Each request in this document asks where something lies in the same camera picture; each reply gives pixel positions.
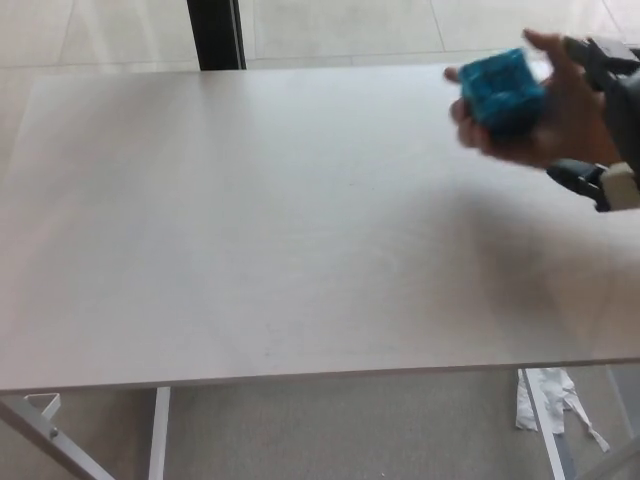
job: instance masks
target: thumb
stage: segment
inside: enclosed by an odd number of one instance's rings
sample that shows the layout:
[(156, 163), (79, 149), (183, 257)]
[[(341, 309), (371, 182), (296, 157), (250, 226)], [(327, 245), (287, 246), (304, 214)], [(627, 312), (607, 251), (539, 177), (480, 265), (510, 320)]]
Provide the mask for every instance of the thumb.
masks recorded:
[(540, 33), (527, 28), (523, 31), (523, 36), (531, 46), (547, 54), (555, 71), (578, 76), (576, 66), (564, 49), (562, 35)]

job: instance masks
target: white paper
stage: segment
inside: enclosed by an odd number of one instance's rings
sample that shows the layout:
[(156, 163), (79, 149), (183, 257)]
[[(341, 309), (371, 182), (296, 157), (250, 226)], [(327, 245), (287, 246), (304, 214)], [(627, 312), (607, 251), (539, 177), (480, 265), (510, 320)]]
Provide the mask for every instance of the white paper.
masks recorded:
[[(569, 378), (567, 371), (564, 368), (540, 368), (538, 370), (540, 371), (540, 389), (545, 396), (545, 406), (553, 433), (564, 433), (564, 411), (572, 410), (580, 417), (602, 451), (608, 451), (609, 444), (593, 429), (593, 424), (580, 403), (575, 384)], [(516, 427), (538, 431), (522, 370), (518, 370)]]

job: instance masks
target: table leg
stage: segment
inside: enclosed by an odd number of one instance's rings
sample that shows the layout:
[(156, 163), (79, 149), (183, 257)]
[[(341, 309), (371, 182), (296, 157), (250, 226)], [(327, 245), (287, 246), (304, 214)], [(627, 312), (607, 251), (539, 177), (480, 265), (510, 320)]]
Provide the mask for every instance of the table leg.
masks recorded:
[(156, 390), (156, 411), (153, 417), (149, 480), (162, 480), (164, 477), (164, 454), (167, 447), (170, 399), (170, 387), (161, 387)]
[(554, 480), (565, 480), (562, 461), (560, 460), (560, 454), (558, 453), (556, 440), (551, 429), (551, 421), (545, 405), (545, 396), (540, 389), (540, 371), (537, 368), (528, 368), (522, 370), (522, 376), (527, 385), (527, 392), (529, 393), (531, 408), (533, 409), (538, 430), (542, 433), (544, 445), (547, 448), (553, 478)]
[(0, 419), (81, 480), (114, 480), (96, 461), (20, 396), (0, 398)]

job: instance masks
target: translucent blue cube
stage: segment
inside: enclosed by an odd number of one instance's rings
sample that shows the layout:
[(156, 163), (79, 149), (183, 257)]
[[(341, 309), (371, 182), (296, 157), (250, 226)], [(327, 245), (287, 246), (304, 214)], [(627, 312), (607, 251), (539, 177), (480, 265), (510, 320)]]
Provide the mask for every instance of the translucent blue cube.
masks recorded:
[(471, 115), (492, 137), (527, 134), (542, 115), (545, 89), (519, 48), (469, 63), (459, 78)]

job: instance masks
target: white table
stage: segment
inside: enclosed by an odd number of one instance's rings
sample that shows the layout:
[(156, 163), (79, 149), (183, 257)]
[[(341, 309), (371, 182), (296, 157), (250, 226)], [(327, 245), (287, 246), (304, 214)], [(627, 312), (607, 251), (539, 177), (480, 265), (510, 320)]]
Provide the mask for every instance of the white table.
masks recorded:
[(39, 82), (0, 392), (640, 359), (638, 212), (461, 149), (456, 95), (438, 66)]

